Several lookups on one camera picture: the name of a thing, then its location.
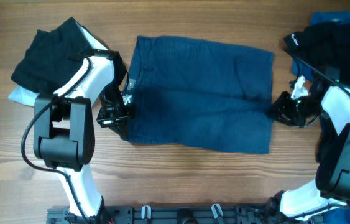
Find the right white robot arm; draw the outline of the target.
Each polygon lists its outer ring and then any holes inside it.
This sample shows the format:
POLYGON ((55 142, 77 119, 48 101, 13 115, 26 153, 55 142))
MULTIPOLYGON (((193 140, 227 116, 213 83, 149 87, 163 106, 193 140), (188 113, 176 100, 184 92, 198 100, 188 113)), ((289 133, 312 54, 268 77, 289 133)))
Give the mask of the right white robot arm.
MULTIPOLYGON (((330 84, 321 101, 329 100, 341 116, 350 115, 350 91, 326 75, 321 78, 330 84), (337 94, 331 100, 332 91, 337 94)), ((269 198, 264 219, 305 221, 333 208, 350 208, 350 122, 343 118, 339 122, 342 130, 321 158, 315 179, 269 198)))

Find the dark blue denim shorts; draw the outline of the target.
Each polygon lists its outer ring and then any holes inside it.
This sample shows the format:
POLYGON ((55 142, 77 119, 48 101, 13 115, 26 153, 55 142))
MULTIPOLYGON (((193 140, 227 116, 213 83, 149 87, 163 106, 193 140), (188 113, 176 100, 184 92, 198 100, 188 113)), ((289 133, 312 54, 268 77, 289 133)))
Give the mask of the dark blue denim shorts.
POLYGON ((266 154, 272 52, 186 37, 137 38, 127 140, 266 154))

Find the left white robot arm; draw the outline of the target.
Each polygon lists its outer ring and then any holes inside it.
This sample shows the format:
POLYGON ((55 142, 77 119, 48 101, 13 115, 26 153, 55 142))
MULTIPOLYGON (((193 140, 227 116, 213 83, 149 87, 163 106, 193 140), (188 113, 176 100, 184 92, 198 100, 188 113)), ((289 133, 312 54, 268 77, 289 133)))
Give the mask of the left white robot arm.
POLYGON ((35 157, 44 172, 58 175, 70 206, 63 223, 113 223, 98 192, 90 161, 95 147, 94 124, 127 137, 134 117, 132 97, 120 90, 129 86, 127 69, 117 51, 91 49, 83 56, 86 70, 53 95, 40 95, 28 126, 34 132, 35 157))

